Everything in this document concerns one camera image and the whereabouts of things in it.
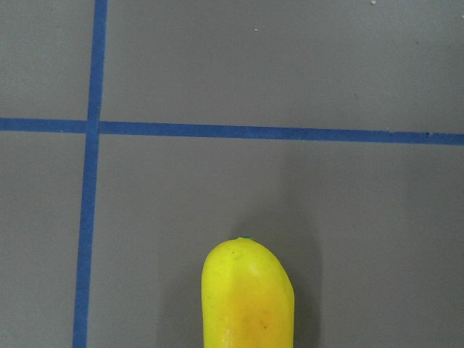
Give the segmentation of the yellow mango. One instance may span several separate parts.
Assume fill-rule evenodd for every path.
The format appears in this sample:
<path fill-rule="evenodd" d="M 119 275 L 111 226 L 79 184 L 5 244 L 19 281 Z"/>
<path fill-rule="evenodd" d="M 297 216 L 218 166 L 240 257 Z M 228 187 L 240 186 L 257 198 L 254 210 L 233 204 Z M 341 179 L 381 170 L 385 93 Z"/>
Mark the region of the yellow mango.
<path fill-rule="evenodd" d="M 202 269 L 204 347 L 292 347 L 294 289 L 278 258 L 250 238 L 218 244 Z"/>

